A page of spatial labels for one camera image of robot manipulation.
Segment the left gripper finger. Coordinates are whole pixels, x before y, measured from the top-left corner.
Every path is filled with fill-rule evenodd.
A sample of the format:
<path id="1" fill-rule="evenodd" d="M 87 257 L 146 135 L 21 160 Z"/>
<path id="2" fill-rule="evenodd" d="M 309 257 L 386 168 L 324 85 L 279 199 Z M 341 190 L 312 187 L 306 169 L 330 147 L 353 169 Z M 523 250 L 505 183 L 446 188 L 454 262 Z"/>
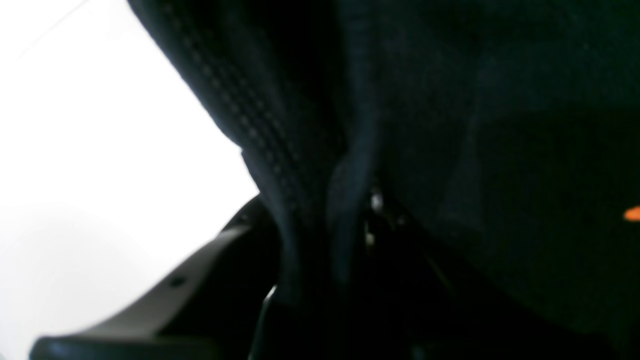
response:
<path id="1" fill-rule="evenodd" d="M 32 360 L 246 360 L 279 268 L 279 233 L 260 198 L 121 312 L 37 339 Z"/>

